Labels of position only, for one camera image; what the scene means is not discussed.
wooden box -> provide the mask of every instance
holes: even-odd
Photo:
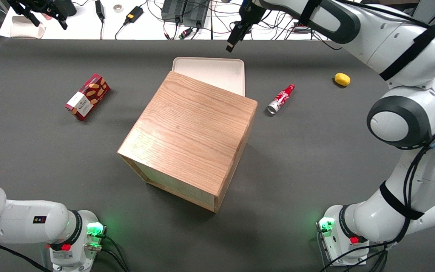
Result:
[[[170,72],[117,153],[149,184],[217,212],[257,106]]]

green indicator light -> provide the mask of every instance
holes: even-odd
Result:
[[[323,232],[331,231],[334,224],[335,224],[335,219],[331,217],[323,217],[319,221],[319,225],[321,226],[321,230]]]
[[[86,226],[86,233],[90,235],[98,235],[102,234],[103,232],[103,225],[99,222],[89,223]]]

white tray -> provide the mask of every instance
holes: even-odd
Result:
[[[172,71],[245,96],[245,63],[242,60],[176,57]]]

gray tablecloth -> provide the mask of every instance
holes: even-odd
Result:
[[[315,221],[331,205],[366,200],[400,156],[366,126],[387,86],[347,52],[318,41],[245,41],[232,54],[225,48],[225,41],[0,37],[0,187],[9,199],[95,212],[135,272],[320,270]],[[146,184],[116,154],[179,56],[244,60],[246,95],[259,102],[216,215]],[[348,88],[333,84],[338,72],[352,78]],[[93,73],[113,91],[78,122],[64,105]],[[290,83],[296,89],[288,103],[267,116],[265,107]],[[41,261],[36,245],[10,247]],[[105,253],[94,266],[118,269]],[[36,270],[0,251],[3,271]],[[386,271],[435,271],[435,227],[390,251]]]

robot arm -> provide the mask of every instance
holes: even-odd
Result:
[[[46,14],[56,19],[63,29],[67,29],[66,18],[68,11],[62,5],[61,0],[7,0],[9,5],[14,9],[14,12],[19,15],[24,15],[35,26],[40,25],[40,21],[36,19],[33,12]]]
[[[46,243],[55,270],[90,271],[104,232],[93,212],[44,200],[8,200],[0,188],[0,244]]]
[[[388,245],[402,238],[404,228],[410,234],[435,225],[435,148],[426,147],[435,142],[435,28],[411,23],[392,8],[369,6],[373,10],[343,0],[245,0],[226,48],[233,51],[266,9],[283,11],[340,43],[390,89],[371,108],[367,126],[380,141],[405,151],[368,200],[334,205],[319,221],[334,266],[365,264],[370,241]],[[422,147],[427,153],[414,162]],[[404,197],[404,178],[412,184],[410,198]]]

